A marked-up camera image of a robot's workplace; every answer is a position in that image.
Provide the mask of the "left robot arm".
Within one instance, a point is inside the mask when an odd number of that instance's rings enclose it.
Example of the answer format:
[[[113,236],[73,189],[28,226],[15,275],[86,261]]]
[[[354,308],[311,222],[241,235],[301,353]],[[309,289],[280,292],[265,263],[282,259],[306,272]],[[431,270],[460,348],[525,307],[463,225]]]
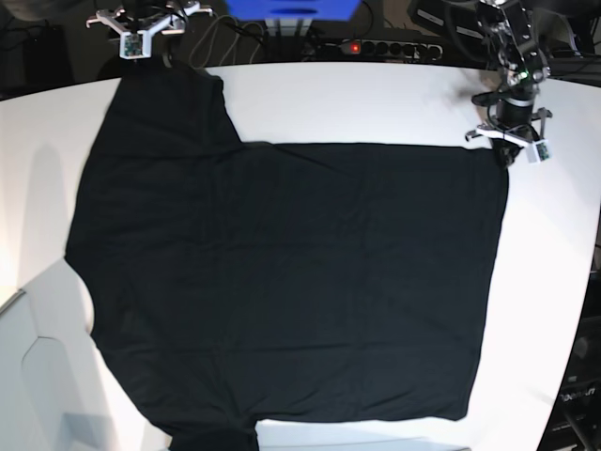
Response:
[[[474,105],[485,109],[486,119],[465,138],[487,138],[504,169],[522,151],[530,163],[542,163],[550,158],[545,129],[553,114],[547,108],[536,108],[535,100],[550,67],[534,34],[532,15],[519,1],[481,1],[475,11],[500,83],[471,98]]]

